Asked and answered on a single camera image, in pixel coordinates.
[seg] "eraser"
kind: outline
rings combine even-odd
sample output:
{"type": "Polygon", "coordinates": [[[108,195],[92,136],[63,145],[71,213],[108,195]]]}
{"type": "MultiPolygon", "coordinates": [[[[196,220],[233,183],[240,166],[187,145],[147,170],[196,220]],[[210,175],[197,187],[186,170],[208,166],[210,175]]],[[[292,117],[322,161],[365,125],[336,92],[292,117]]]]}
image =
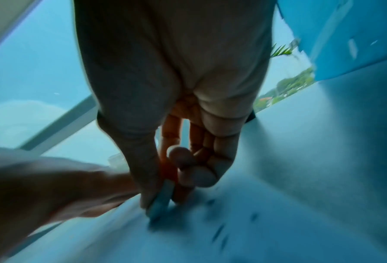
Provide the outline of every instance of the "eraser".
{"type": "Polygon", "coordinates": [[[146,210],[146,215],[150,218],[150,220],[158,219],[168,210],[174,188],[175,182],[165,179],[159,194],[146,210]]]}

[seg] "blue sky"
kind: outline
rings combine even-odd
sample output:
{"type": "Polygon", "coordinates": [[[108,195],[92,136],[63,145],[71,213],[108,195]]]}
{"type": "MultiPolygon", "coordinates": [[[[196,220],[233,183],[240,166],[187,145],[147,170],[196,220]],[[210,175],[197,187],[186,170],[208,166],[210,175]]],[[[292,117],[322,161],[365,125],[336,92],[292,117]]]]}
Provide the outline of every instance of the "blue sky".
{"type": "MultiPolygon", "coordinates": [[[[292,32],[276,11],[273,41],[283,45],[292,40],[292,32]]],[[[261,94],[310,66],[305,54],[296,51],[295,55],[298,59],[271,60],[261,94]]],[[[89,94],[74,36],[71,0],[41,1],[0,44],[0,146],[18,146],[89,94]]],[[[92,140],[104,136],[95,124],[80,131],[79,137],[86,134],[92,140]]],[[[74,144],[77,139],[73,138],[61,145],[74,144]]],[[[80,143],[80,154],[86,141],[80,143]]],[[[61,145],[52,152],[65,155],[79,148],[62,150],[61,145]]],[[[105,155],[117,151],[112,147],[105,155]]]]}

